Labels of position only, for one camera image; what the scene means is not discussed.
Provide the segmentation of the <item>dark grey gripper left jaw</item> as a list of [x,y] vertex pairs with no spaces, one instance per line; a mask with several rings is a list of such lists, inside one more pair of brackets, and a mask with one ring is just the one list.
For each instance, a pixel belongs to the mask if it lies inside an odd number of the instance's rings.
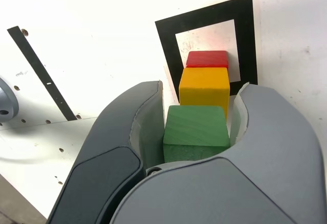
[[110,223],[124,196],[164,162],[161,81],[142,82],[100,113],[49,215],[48,223]]

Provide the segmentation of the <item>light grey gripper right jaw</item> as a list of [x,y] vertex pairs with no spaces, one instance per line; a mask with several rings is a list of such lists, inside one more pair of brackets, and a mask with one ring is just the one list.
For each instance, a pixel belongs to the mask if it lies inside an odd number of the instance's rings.
[[324,163],[306,118],[274,89],[249,84],[241,139],[221,154],[147,177],[112,223],[326,223]]

